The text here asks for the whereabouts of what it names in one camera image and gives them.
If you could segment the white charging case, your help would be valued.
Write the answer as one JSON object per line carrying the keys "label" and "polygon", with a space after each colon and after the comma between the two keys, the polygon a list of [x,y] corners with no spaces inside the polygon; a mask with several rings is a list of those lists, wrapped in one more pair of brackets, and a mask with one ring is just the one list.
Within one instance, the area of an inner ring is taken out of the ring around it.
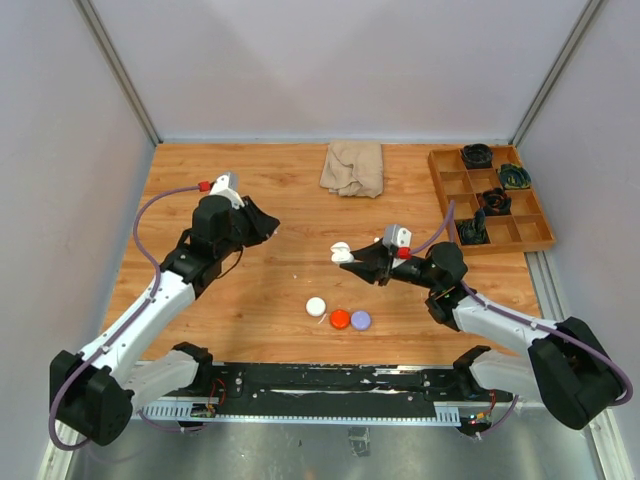
{"label": "white charging case", "polygon": [[351,252],[351,248],[346,242],[336,242],[330,247],[330,251],[331,262],[336,265],[351,263],[354,261],[354,256]]}
{"label": "white charging case", "polygon": [[305,310],[311,317],[322,317],[326,313],[326,302],[320,297],[311,297],[305,304]]}

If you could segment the purple charging case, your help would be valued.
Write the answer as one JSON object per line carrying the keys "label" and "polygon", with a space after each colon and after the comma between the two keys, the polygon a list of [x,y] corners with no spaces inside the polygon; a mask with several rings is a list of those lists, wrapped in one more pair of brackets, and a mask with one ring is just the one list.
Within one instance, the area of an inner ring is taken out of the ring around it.
{"label": "purple charging case", "polygon": [[351,326],[358,331],[368,330],[372,325],[371,315],[364,310],[357,310],[351,314]]}

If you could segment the orange earbud charging case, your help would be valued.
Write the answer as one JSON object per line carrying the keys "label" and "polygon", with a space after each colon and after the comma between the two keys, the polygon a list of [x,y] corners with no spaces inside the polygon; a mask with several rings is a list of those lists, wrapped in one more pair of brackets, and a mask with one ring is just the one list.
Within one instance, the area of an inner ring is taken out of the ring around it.
{"label": "orange earbud charging case", "polygon": [[346,329],[351,325],[351,315],[346,310],[336,309],[331,312],[329,321],[331,326],[336,329]]}

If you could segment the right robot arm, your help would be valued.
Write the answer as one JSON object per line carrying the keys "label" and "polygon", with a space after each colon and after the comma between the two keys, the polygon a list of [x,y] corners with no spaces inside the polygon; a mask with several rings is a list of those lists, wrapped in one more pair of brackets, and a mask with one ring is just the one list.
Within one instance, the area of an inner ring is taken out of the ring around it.
{"label": "right robot arm", "polygon": [[580,430],[632,398],[628,376],[584,321],[536,318],[490,301],[464,282],[467,266],[452,242],[431,246],[424,257],[383,241],[356,251],[337,243],[331,260],[369,284],[396,280],[428,289],[425,304],[437,323],[508,349],[478,346],[457,360],[453,387],[463,399],[508,392],[542,403],[560,423]]}

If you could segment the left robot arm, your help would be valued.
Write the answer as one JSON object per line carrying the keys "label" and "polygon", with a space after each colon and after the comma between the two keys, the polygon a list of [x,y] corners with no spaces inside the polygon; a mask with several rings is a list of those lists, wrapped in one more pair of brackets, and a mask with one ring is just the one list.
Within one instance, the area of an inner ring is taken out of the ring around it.
{"label": "left robot arm", "polygon": [[152,283],[103,334],[79,352],[60,351],[49,367],[48,430],[55,447],[74,451],[57,433],[63,424],[84,443],[106,446],[133,414],[175,390],[207,393],[214,383],[208,350],[184,343],[144,367],[136,364],[156,337],[212,282],[233,253],[267,241],[280,225],[250,197],[233,202],[222,194],[203,197],[190,228],[163,262],[154,262]]}

